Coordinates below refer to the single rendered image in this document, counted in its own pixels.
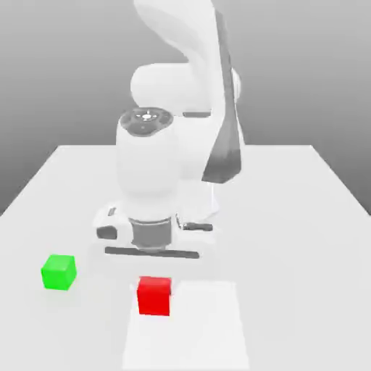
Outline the small green cube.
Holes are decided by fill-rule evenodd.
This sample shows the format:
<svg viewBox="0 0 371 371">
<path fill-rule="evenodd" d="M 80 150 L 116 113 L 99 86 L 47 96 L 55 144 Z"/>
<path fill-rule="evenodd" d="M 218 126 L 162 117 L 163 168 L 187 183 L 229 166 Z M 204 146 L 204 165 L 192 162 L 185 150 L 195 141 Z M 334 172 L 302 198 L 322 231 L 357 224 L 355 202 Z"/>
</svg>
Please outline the small green cube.
<svg viewBox="0 0 371 371">
<path fill-rule="evenodd" d="M 68 291 L 76 276 L 75 257 L 71 255 L 51 254 L 41 268 L 46 289 Z"/>
</svg>

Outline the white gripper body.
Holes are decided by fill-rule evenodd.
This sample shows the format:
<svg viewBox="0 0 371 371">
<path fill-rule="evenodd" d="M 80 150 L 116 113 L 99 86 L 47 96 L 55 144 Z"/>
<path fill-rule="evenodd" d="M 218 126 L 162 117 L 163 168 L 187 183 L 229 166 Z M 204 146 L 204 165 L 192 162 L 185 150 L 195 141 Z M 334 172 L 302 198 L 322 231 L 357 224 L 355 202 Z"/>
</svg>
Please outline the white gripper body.
<svg viewBox="0 0 371 371">
<path fill-rule="evenodd" d="M 95 272 L 101 275 L 208 275 L 209 256 L 197 251 L 95 245 Z"/>
</svg>

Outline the small red cube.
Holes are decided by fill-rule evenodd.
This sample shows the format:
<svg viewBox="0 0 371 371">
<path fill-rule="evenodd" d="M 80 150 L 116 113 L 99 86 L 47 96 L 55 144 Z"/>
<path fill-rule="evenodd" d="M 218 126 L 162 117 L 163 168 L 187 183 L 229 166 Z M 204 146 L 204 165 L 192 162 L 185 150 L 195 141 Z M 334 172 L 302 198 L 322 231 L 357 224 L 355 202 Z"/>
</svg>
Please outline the small red cube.
<svg viewBox="0 0 371 371">
<path fill-rule="evenodd" d="M 171 278 L 141 276 L 137 287 L 139 314 L 169 316 Z"/>
</svg>

